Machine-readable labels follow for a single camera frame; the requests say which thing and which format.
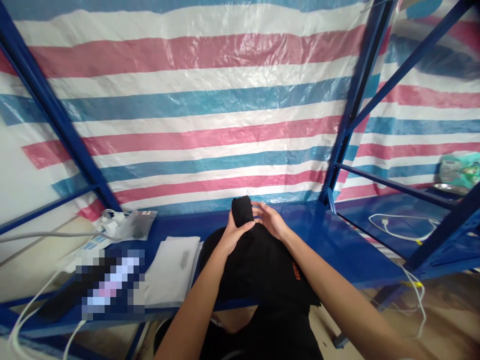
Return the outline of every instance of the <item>stack of paper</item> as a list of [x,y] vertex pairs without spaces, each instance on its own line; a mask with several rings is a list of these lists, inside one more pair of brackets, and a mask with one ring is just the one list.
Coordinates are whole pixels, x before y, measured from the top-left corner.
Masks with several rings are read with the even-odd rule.
[[177,307],[192,286],[200,248],[198,236],[167,237],[145,273],[145,307]]

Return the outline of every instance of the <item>wooden floor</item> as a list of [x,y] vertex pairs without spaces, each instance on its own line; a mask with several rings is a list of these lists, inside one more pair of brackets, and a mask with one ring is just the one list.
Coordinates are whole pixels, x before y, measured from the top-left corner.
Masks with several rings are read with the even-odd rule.
[[[455,274],[424,282],[423,300],[427,322],[420,340],[413,341],[422,351],[425,360],[478,360],[480,359],[480,276],[479,274]],[[374,296],[376,289],[365,291]],[[392,308],[408,309],[417,304],[413,291],[407,292]],[[215,314],[224,327],[234,332],[244,326],[255,307],[218,312]],[[422,321],[421,313],[384,311],[382,315],[404,337],[417,334]],[[95,333],[77,335],[82,345],[96,350],[109,359],[123,360],[130,345],[135,326],[119,326]],[[348,343],[343,349],[335,349],[332,338],[340,333],[324,307],[310,309],[310,326],[325,360],[361,360],[363,357]],[[151,323],[145,330],[144,340],[138,346],[139,360],[153,359],[153,338],[158,323]]]

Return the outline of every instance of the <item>black garment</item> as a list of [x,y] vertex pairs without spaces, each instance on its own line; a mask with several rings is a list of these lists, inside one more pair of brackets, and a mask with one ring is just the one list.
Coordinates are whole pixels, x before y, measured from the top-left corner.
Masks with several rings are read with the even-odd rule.
[[[155,353],[171,323],[172,319],[158,330]],[[258,306],[248,325],[235,334],[209,323],[199,359],[221,360],[232,353],[236,354],[232,360],[323,359],[308,316],[269,305]]]
[[[232,201],[232,214],[237,227],[252,221],[248,196]],[[216,230],[205,240],[198,259],[200,270],[224,230],[224,227]],[[234,299],[252,299],[303,315],[308,315],[310,305],[320,305],[320,299],[288,249],[259,223],[242,235],[225,264],[217,300]]]

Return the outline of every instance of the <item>striped tarp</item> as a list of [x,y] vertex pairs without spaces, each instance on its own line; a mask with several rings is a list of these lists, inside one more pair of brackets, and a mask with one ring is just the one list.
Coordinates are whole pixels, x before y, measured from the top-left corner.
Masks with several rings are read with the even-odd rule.
[[[124,210],[317,198],[371,1],[4,4]],[[395,13],[367,99],[452,4]],[[477,26],[466,15],[374,109],[347,164],[418,187],[433,182],[441,155],[479,150]],[[60,195],[81,187],[5,59],[0,76],[0,115],[25,153]],[[336,195],[344,184],[338,200],[387,191],[342,172]],[[101,206],[87,201],[95,220]]]
[[[4,3],[124,210],[318,197],[372,2]],[[80,175],[2,63],[4,121],[68,194]]]

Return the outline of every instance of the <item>charging cable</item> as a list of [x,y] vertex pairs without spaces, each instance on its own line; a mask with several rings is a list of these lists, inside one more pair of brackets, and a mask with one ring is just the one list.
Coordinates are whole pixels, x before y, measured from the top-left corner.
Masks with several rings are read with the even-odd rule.
[[394,263],[396,265],[398,265],[403,270],[406,277],[410,281],[411,286],[413,287],[413,290],[415,291],[416,297],[418,299],[417,307],[415,309],[411,309],[411,310],[391,309],[391,308],[388,308],[386,306],[380,305],[378,302],[375,301],[375,299],[371,298],[370,296],[366,295],[365,293],[364,294],[368,298],[370,298],[371,301],[373,301],[375,304],[377,304],[380,308],[385,309],[385,310],[399,312],[399,313],[414,313],[414,312],[416,312],[420,309],[421,314],[423,316],[423,319],[421,321],[420,327],[418,328],[418,332],[417,332],[416,336],[414,336],[414,337],[407,337],[407,339],[420,339],[422,337],[423,332],[424,332],[425,323],[427,322],[427,314],[425,313],[425,309],[424,309],[424,305],[423,305],[423,300],[424,300],[424,296],[425,296],[425,286],[420,282],[420,280],[415,275],[413,275],[411,272],[409,272],[407,269],[405,269],[403,267],[403,265],[401,265],[397,262],[394,262]]
[[[375,222],[373,222],[372,219],[376,216],[382,216],[383,217],[383,219],[381,220],[381,223],[382,223],[383,227],[380,227]],[[390,218],[406,218],[406,219],[428,220],[428,222],[432,226],[432,230],[428,234],[426,234],[425,236],[422,236],[422,237],[408,237],[408,236],[402,236],[402,235],[394,234],[394,233],[390,232],[389,229],[387,228],[387,225],[389,224],[389,219],[388,219],[389,217]],[[432,233],[435,231],[435,229],[437,228],[437,225],[440,224],[440,222],[438,220],[428,218],[428,217],[406,216],[406,215],[388,215],[388,214],[373,214],[372,216],[370,216],[368,218],[368,221],[370,221],[372,223],[372,225],[375,226],[377,229],[382,230],[383,232],[387,233],[388,235],[391,235],[395,238],[414,241],[414,242],[422,242],[424,240],[427,240],[429,238],[429,236],[432,235]]]
[[87,322],[87,320],[82,320],[78,323],[76,326],[75,330],[71,334],[70,338],[68,339],[68,342],[66,343],[65,351],[63,352],[63,358],[62,360],[67,360],[69,357],[69,350],[70,350],[70,345],[72,345],[72,341],[74,340],[75,335],[79,332],[80,328]]
[[38,238],[38,237],[58,237],[58,238],[76,238],[80,236],[103,236],[104,238],[114,240],[114,241],[119,241],[121,239],[118,239],[116,237],[107,235],[104,232],[77,232],[77,233],[72,233],[72,232],[52,232],[52,231],[36,231],[36,232],[27,232],[24,234],[19,234],[19,235],[12,235],[12,236],[6,236],[0,239],[0,243],[7,243],[10,241],[14,240],[19,240],[19,239],[27,239],[27,238]]
[[20,342],[19,342],[19,333],[20,333],[20,329],[22,328],[22,326],[25,324],[25,322],[31,317],[33,316],[33,314],[35,314],[37,310],[31,312],[30,314],[28,314],[25,319],[22,320],[22,318],[25,316],[25,314],[27,313],[27,311],[29,310],[30,306],[35,302],[35,300],[37,300],[37,298],[40,296],[40,294],[42,294],[45,289],[55,280],[55,278],[61,273],[62,271],[59,270],[57,272],[55,272],[53,274],[53,276],[50,278],[50,280],[47,281],[47,283],[41,288],[41,290],[38,292],[38,294],[36,294],[31,300],[30,302],[27,304],[27,306],[25,306],[25,308],[23,309],[23,311],[20,313],[20,315],[18,316],[18,319],[16,320],[15,322],[15,325],[13,325],[13,328],[11,330],[11,333],[10,333],[10,336],[8,337],[8,343],[7,343],[7,346],[8,348],[10,349],[10,351],[15,355],[15,357],[18,357],[20,356],[21,359],[24,359],[24,360],[31,360],[31,359],[35,359],[34,357],[28,355],[26,352],[23,351],[22,347],[20,346]]

